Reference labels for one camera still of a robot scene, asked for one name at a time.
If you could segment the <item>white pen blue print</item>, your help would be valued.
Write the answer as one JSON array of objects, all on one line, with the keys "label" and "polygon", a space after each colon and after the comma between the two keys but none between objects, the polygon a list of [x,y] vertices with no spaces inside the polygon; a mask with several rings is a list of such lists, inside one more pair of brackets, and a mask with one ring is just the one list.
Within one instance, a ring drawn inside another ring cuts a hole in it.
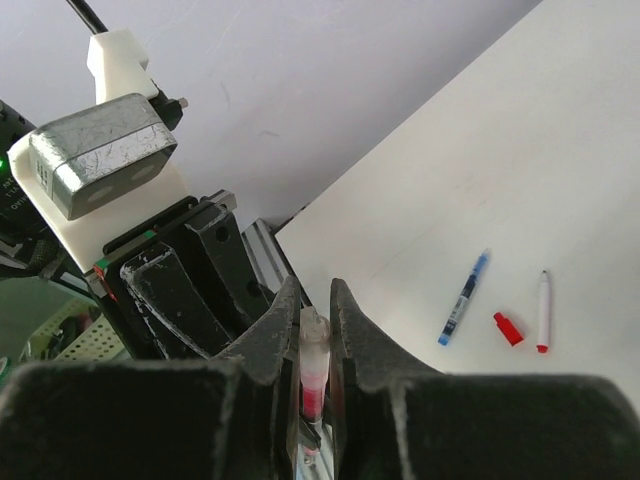
[{"label": "white pen blue print", "polygon": [[456,303],[448,316],[448,319],[438,337],[437,343],[441,346],[447,346],[459,325],[463,314],[467,308],[467,304],[470,301],[478,280],[482,275],[484,268],[486,267],[490,258],[490,250],[486,249],[476,260],[466,282],[456,300]]}]

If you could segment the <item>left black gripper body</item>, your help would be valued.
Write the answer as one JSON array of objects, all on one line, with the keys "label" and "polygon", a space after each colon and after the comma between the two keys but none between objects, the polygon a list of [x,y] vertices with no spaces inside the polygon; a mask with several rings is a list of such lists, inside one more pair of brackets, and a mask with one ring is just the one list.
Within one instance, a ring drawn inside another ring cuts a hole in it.
[{"label": "left black gripper body", "polygon": [[212,358],[270,307],[220,190],[185,197],[107,243],[88,279],[135,359]]}]

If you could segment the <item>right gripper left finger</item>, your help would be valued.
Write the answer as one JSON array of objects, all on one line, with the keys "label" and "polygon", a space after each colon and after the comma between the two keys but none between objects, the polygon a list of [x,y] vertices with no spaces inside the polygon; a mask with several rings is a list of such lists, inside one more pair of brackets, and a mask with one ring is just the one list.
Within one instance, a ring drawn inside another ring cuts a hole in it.
[{"label": "right gripper left finger", "polygon": [[300,286],[209,360],[33,362],[1,393],[5,479],[291,479]]}]

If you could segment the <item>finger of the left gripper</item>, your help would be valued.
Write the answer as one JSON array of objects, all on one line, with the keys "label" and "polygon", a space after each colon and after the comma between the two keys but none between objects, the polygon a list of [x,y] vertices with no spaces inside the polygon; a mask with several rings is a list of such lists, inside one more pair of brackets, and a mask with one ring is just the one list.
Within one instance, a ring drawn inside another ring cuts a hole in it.
[{"label": "finger of the left gripper", "polygon": [[213,358],[231,344],[178,257],[165,243],[124,261],[120,278],[165,358]]},{"label": "finger of the left gripper", "polygon": [[226,325],[251,325],[269,308],[272,295],[259,283],[233,213],[198,205],[184,223],[190,264],[199,270],[198,288]]}]

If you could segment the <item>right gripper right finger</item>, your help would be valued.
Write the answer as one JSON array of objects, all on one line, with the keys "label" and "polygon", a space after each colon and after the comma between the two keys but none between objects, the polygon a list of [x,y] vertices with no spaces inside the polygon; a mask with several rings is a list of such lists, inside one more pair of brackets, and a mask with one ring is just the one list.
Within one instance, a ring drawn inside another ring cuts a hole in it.
[{"label": "right gripper right finger", "polygon": [[635,479],[639,419],[610,381],[450,375],[330,293],[330,400],[338,479]]}]

